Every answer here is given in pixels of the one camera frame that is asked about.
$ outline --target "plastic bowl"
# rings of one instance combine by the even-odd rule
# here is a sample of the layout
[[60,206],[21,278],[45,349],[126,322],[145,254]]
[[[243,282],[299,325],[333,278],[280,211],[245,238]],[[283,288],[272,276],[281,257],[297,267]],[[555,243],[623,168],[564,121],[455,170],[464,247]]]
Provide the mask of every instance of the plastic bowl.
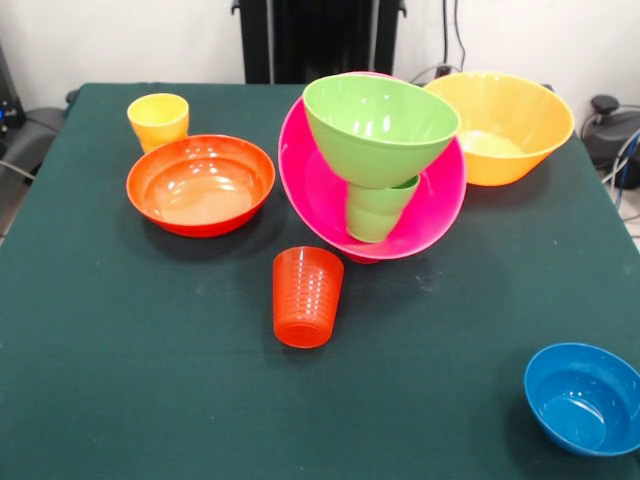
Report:
[[247,223],[274,182],[275,167],[256,145],[195,135],[140,158],[129,172],[127,195],[140,213],[170,232],[215,237]]
[[610,457],[640,447],[640,375],[617,356],[551,345],[529,362],[524,387],[538,422],[565,450]]
[[458,114],[427,93],[395,78],[351,72],[315,80],[302,97],[333,171],[350,183],[380,188],[420,173],[458,130]]
[[318,151],[302,99],[285,118],[278,156],[282,184],[302,221],[359,263],[402,258],[425,250],[451,227],[464,200],[465,164],[454,139],[421,173],[420,185],[394,230],[383,242],[364,243],[347,233],[347,182],[329,168]]
[[568,105],[551,90],[499,73],[456,73],[424,87],[462,120],[458,139],[469,183],[506,185],[533,170],[572,135]]

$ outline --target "blue bowl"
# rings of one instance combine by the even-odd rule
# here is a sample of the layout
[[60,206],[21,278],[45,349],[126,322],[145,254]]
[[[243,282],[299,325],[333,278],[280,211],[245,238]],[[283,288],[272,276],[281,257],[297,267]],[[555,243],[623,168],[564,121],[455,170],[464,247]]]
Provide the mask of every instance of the blue bowl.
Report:
[[559,343],[540,350],[524,374],[527,401],[556,445],[612,457],[640,447],[640,375],[601,348]]

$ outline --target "ribbed cup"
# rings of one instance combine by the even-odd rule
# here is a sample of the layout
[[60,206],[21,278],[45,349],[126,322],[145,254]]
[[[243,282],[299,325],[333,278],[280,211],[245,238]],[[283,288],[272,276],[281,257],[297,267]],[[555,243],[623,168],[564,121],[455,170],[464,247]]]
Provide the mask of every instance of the ribbed cup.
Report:
[[273,327],[278,340],[314,348],[331,338],[344,266],[333,253],[295,247],[273,261]]

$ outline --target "wire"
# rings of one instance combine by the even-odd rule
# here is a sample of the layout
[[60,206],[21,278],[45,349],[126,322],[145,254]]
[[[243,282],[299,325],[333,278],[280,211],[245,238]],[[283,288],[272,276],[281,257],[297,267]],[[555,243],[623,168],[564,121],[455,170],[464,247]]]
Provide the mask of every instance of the wire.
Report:
[[444,60],[447,63],[449,58],[449,29],[447,25],[447,0],[442,0],[442,31],[444,32]]
[[[631,134],[631,136],[627,139],[627,141],[624,142],[624,144],[622,145],[622,147],[618,151],[618,154],[616,155],[616,158],[615,158],[615,160],[613,162],[613,168],[611,169],[611,173],[602,179],[602,183],[607,183],[609,180],[614,178],[620,170],[622,170],[625,167],[625,165],[629,161],[629,157],[627,156],[624,159],[622,159],[622,155],[624,154],[624,152],[627,149],[627,147],[629,146],[629,144],[631,144],[633,139],[638,135],[640,135],[640,128],[638,130],[636,130],[635,132],[633,132]],[[615,181],[611,184],[611,194],[612,195],[613,195],[613,190],[614,190],[614,187],[613,187],[614,183],[615,183]]]
[[[629,140],[631,140],[631,142],[629,143],[629,140],[627,140],[627,143],[629,146],[626,150],[627,152],[627,157],[625,158],[625,171],[627,171],[627,169],[629,168],[629,157],[631,155],[633,155],[633,152],[636,149],[636,146],[638,145],[638,137],[640,136],[640,129],[636,130],[636,133],[634,133]],[[620,157],[618,156],[618,158],[616,158],[616,161],[613,163],[613,171],[615,172],[616,170],[616,162],[620,161]],[[620,188],[618,191],[618,199],[616,200],[616,207],[620,208],[620,203],[622,202],[622,185],[624,185],[624,180],[626,178],[626,176],[624,175],[625,172],[622,172],[623,178],[621,179],[621,183],[620,183]],[[615,186],[616,186],[616,179],[615,179],[615,174],[614,177],[611,178],[611,195],[613,195],[613,191],[615,190]]]
[[418,80],[422,75],[429,73],[431,70],[435,70],[438,67],[449,67],[451,70],[455,70],[456,72],[460,71],[460,69],[455,65],[451,65],[449,63],[439,63],[438,65],[431,65],[429,68],[425,68],[418,75],[409,80],[409,83],[415,83],[415,81]]
[[48,123],[41,122],[41,121],[40,121],[40,120],[38,120],[38,119],[35,119],[35,118],[32,118],[32,117],[27,117],[27,122],[35,123],[35,124],[37,124],[37,125],[40,125],[41,127],[48,128],[49,130],[51,130],[51,131],[53,131],[53,132],[60,133],[60,130],[59,130],[59,129],[57,129],[57,128],[55,128],[55,127],[52,127],[52,126],[51,126],[51,125],[49,125]]
[[10,163],[5,162],[4,160],[0,160],[0,167],[8,168],[9,170],[13,170],[16,173],[19,173],[23,177],[28,178],[29,180],[35,180],[36,177],[31,175],[29,172],[22,170],[21,168],[16,167],[15,165],[11,165]]
[[460,60],[460,71],[464,70],[464,60],[467,58],[467,50],[464,48],[464,43],[462,43],[462,39],[460,38],[460,27],[458,25],[458,0],[454,0],[453,3],[453,25],[456,29],[456,38],[458,39],[458,45],[460,45],[460,50],[462,50],[462,59]]
[[631,217],[623,218],[622,221],[623,222],[630,222],[631,220],[635,220],[636,218],[640,218],[640,213],[638,213],[637,215],[633,215]]

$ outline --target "green bowl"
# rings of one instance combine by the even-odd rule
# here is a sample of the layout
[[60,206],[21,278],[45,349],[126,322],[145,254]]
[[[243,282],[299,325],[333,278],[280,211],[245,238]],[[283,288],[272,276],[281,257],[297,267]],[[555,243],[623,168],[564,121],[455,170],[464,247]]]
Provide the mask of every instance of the green bowl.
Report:
[[302,94],[318,149],[344,180],[369,188],[406,182],[458,131],[444,100],[402,80],[347,73],[320,78]]

